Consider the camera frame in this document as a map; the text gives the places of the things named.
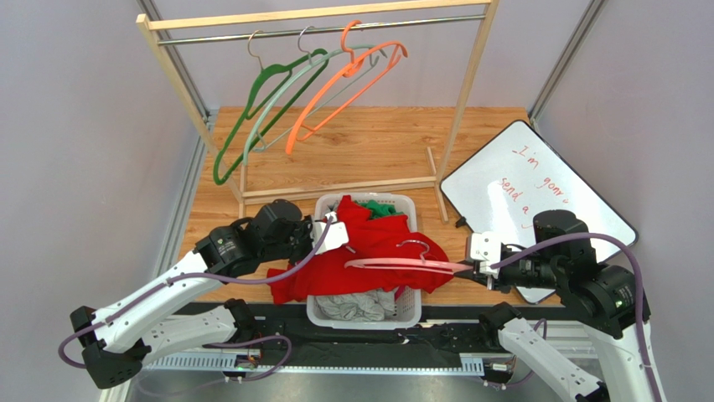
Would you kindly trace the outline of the pink hanger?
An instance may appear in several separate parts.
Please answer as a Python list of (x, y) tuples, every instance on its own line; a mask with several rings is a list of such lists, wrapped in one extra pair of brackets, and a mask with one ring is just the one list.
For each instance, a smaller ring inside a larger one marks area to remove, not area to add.
[(382, 258), (366, 258), (348, 260), (344, 263), (344, 268), (356, 268), (363, 270), (379, 270), (379, 271), (420, 271), (446, 276), (453, 276), (453, 268), (457, 267), (457, 263), (449, 261), (427, 260), (427, 252), (431, 250), (430, 246), (420, 240), (405, 240), (398, 245), (420, 245), (423, 251), (418, 259), (401, 258), (401, 257), (382, 257)]

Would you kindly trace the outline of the red t shirt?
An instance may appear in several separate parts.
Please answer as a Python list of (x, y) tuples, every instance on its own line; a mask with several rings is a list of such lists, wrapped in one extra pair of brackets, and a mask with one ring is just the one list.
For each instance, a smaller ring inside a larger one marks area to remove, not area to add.
[(344, 195), (336, 208), (346, 226), (349, 242), (314, 256), (298, 273), (270, 285), (277, 304), (301, 302), (308, 296), (340, 296), (373, 290), (410, 287), (428, 293), (452, 280), (453, 275), (422, 271), (394, 263), (361, 263), (365, 259), (409, 259), (447, 262), (442, 247), (412, 231), (406, 214), (379, 211), (376, 202), (357, 203)]

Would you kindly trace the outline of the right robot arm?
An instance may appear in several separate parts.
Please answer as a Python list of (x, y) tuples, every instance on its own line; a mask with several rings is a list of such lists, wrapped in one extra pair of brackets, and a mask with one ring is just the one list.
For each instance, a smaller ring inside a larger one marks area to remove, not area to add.
[(629, 267), (602, 263), (595, 234), (573, 212), (553, 209), (533, 219), (535, 243), (513, 251), (491, 232), (468, 237), (456, 277), (490, 290), (553, 290), (587, 334), (603, 371), (596, 377), (550, 345), (522, 314), (502, 302), (479, 316), (484, 340), (514, 354), (564, 401), (662, 401), (665, 394), (649, 345), (650, 309), (634, 253)]

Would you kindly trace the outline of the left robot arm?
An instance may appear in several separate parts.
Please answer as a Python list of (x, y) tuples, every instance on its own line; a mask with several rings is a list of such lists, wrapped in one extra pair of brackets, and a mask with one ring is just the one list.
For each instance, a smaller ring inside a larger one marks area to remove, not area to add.
[(99, 389), (110, 389), (173, 353), (243, 348), (254, 342), (256, 331), (245, 301), (230, 300), (192, 316), (174, 313), (224, 285), (252, 284), (248, 276), (263, 263), (286, 260), (293, 267), (261, 284), (286, 279), (348, 240), (336, 214), (315, 220), (296, 204), (275, 200), (253, 217), (212, 229), (178, 263), (131, 295), (103, 308), (74, 310), (74, 332), (60, 344), (59, 355), (84, 369)]

